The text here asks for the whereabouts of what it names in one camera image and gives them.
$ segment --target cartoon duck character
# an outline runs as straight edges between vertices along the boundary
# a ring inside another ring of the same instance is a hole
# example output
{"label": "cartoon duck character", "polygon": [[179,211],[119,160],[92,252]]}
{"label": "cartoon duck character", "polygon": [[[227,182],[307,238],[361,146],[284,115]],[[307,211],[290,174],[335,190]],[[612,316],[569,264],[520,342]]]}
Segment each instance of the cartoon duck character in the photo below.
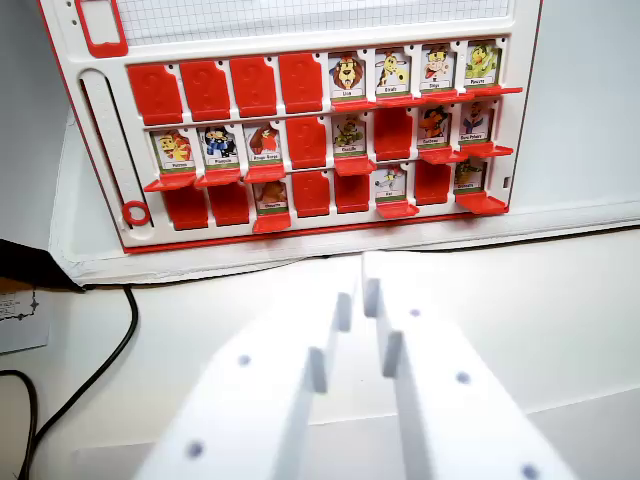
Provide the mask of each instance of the cartoon duck character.
{"label": "cartoon duck character", "polygon": [[228,157],[236,148],[235,142],[224,127],[207,127],[204,131],[204,141],[207,144],[207,155],[220,152],[223,157]]}
{"label": "cartoon duck character", "polygon": [[473,102],[471,104],[469,117],[462,121],[462,125],[465,127],[464,133],[473,133],[474,128],[484,123],[484,117],[482,116],[483,110],[484,108],[480,102]]}
{"label": "cartoon duck character", "polygon": [[262,187],[259,202],[264,203],[278,203],[287,201],[287,190],[282,182],[268,182]]}
{"label": "cartoon duck character", "polygon": [[424,112],[423,119],[420,120],[420,128],[424,128],[425,138],[440,137],[444,135],[443,122],[449,114],[440,105]]}
{"label": "cartoon duck character", "polygon": [[488,45],[476,45],[467,64],[466,78],[480,78],[498,66],[498,57]]}
{"label": "cartoon duck character", "polygon": [[387,169],[387,173],[382,181],[376,180],[376,187],[385,188],[388,187],[389,191],[393,190],[393,186],[399,177],[404,175],[404,170],[399,165],[394,165]]}
{"label": "cartoon duck character", "polygon": [[333,83],[342,90],[351,90],[360,83],[364,70],[362,65],[351,56],[344,56],[329,70]]}
{"label": "cartoon duck character", "polygon": [[158,144],[164,154],[176,162],[187,162],[191,158],[191,144],[177,130],[165,133],[158,139]]}
{"label": "cartoon duck character", "polygon": [[434,47],[427,56],[427,67],[425,68],[424,78],[438,81],[438,75],[446,75],[449,72],[447,60],[447,47],[440,45]]}
{"label": "cartoon duck character", "polygon": [[382,67],[382,73],[380,73],[380,80],[378,81],[378,87],[382,87],[387,84],[391,75],[398,78],[398,84],[406,84],[409,81],[409,72],[406,68],[398,67],[398,65],[406,65],[404,60],[398,60],[393,52],[385,52],[384,61],[376,63],[376,67]]}
{"label": "cartoon duck character", "polygon": [[362,140],[364,135],[358,131],[358,124],[362,123],[358,120],[358,117],[348,115],[342,128],[338,125],[338,131],[340,134],[333,139],[334,145],[337,147],[344,147],[345,145],[351,145],[353,142]]}
{"label": "cartoon duck character", "polygon": [[251,147],[251,150],[256,155],[260,155],[263,150],[276,152],[278,151],[278,142],[276,141],[277,135],[278,131],[275,128],[271,127],[269,124],[264,125],[256,130],[251,136],[249,147]]}

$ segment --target red plastic hinge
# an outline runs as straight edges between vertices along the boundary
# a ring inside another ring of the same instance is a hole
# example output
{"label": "red plastic hinge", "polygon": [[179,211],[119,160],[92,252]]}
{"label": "red plastic hinge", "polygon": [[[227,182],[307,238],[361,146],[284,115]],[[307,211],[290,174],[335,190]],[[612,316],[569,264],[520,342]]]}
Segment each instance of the red plastic hinge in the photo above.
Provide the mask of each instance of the red plastic hinge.
{"label": "red plastic hinge", "polygon": [[324,167],[327,155],[327,132],[324,124],[316,117],[290,118],[286,124],[289,157],[293,168]]}
{"label": "red plastic hinge", "polygon": [[218,227],[249,223],[247,187],[237,182],[207,188]]}
{"label": "red plastic hinge", "polygon": [[367,175],[376,169],[376,164],[367,155],[355,157],[335,157],[336,172],[341,177],[350,175]]}
{"label": "red plastic hinge", "polygon": [[501,147],[499,145],[495,145],[493,142],[485,142],[472,143],[471,145],[461,145],[460,151],[462,153],[466,153],[471,157],[489,158],[511,155],[513,153],[513,148]]}
{"label": "red plastic hinge", "polygon": [[176,230],[191,230],[209,226],[209,214],[204,194],[193,186],[163,193],[169,218]]}
{"label": "red plastic hinge", "polygon": [[413,119],[404,108],[376,110],[373,146],[377,160],[409,158]]}
{"label": "red plastic hinge", "polygon": [[239,168],[217,168],[207,170],[205,174],[198,178],[193,184],[196,188],[215,187],[217,185],[227,185],[240,180]]}
{"label": "red plastic hinge", "polygon": [[331,109],[334,112],[348,113],[348,112],[361,112],[363,110],[372,110],[376,107],[376,102],[370,102],[368,100],[352,100],[347,102],[334,102],[331,104]]}
{"label": "red plastic hinge", "polygon": [[493,215],[507,211],[506,203],[497,198],[487,196],[487,192],[456,195],[456,203],[479,215]]}
{"label": "red plastic hinge", "polygon": [[291,226],[289,212],[260,215],[253,224],[253,233],[279,232]]}
{"label": "red plastic hinge", "polygon": [[476,97],[495,97],[496,95],[506,95],[507,93],[520,93],[522,87],[503,88],[500,85],[493,87],[480,87],[470,89]]}
{"label": "red plastic hinge", "polygon": [[84,34],[84,39],[87,42],[89,53],[96,58],[125,56],[129,52],[129,46],[127,45],[127,37],[125,36],[124,29],[122,28],[122,21],[120,20],[120,11],[118,10],[117,1],[111,0],[111,10],[113,13],[113,21],[116,24],[116,30],[118,31],[118,37],[120,39],[118,43],[93,43],[89,27],[87,26],[87,20],[84,16],[82,7],[83,3],[83,0],[76,0],[76,10],[78,12],[80,26],[82,27],[82,33]]}
{"label": "red plastic hinge", "polygon": [[181,63],[180,74],[194,121],[229,118],[227,76],[214,61]]}
{"label": "red plastic hinge", "polygon": [[232,58],[231,78],[241,117],[276,114],[273,68],[262,57]]}
{"label": "red plastic hinge", "polygon": [[413,217],[420,211],[415,205],[411,205],[408,200],[399,202],[381,202],[376,206],[376,210],[383,218],[405,218]]}
{"label": "red plastic hinge", "polygon": [[278,57],[282,99],[287,113],[322,110],[322,67],[311,53]]}
{"label": "red plastic hinge", "polygon": [[414,195],[418,205],[433,205],[449,201],[451,167],[415,162],[416,183]]}
{"label": "red plastic hinge", "polygon": [[145,125],[182,122],[178,81],[164,65],[131,65],[127,73]]}
{"label": "red plastic hinge", "polygon": [[167,192],[179,188],[188,187],[196,181],[195,172],[186,173],[162,173],[160,179],[151,182],[144,187],[145,192]]}
{"label": "red plastic hinge", "polygon": [[294,173],[291,182],[298,217],[329,215],[329,180],[322,172]]}
{"label": "red plastic hinge", "polygon": [[247,183],[275,182],[285,176],[284,165],[281,163],[252,165],[249,167],[249,172],[244,177],[244,181]]}
{"label": "red plastic hinge", "polygon": [[452,147],[423,148],[419,153],[421,159],[432,165],[459,163],[469,158],[468,154],[454,150]]}
{"label": "red plastic hinge", "polygon": [[338,213],[369,210],[369,175],[341,177],[334,172],[333,183]]}

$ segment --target cartoon character portrait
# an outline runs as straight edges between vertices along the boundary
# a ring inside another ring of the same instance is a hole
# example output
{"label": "cartoon character portrait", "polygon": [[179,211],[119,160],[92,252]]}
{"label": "cartoon character portrait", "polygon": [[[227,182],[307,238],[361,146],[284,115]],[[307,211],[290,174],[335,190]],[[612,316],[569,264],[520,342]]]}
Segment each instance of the cartoon character portrait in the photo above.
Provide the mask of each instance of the cartoon character portrait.
{"label": "cartoon character portrait", "polygon": [[236,142],[233,134],[224,127],[207,127],[204,131],[207,155],[228,157],[235,154]]}
{"label": "cartoon character portrait", "polygon": [[465,85],[492,85],[497,83],[499,49],[490,45],[469,46]]}

